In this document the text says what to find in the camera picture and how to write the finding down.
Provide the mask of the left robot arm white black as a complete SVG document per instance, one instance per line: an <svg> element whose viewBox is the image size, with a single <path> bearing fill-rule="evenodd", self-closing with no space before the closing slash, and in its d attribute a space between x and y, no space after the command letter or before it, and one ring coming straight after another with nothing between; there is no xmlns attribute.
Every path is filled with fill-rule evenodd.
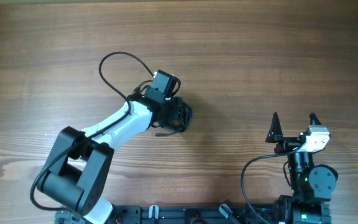
<svg viewBox="0 0 358 224"><path fill-rule="evenodd" d="M184 132L192 110L181 97L160 103L134 95L102 122L81 131L70 126L61 130L48 158L30 188L30 200L39 190L60 203L57 212L68 212L86 223L109 223L116 216L114 205L102 197L114 152L150 127Z"/></svg>

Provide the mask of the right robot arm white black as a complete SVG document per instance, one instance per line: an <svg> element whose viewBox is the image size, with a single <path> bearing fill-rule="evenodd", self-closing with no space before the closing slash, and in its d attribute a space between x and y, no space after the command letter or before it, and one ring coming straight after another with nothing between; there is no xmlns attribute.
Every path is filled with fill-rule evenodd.
<svg viewBox="0 0 358 224"><path fill-rule="evenodd" d="M277 113L265 142L275 143L276 156L287 156L291 196L281 195L273 205L273 223L332 222L328 202L338 180L338 172L330 166L313 162L313 155L325 149L331 138L328 128L314 113L310 125L298 137L285 137Z"/></svg>

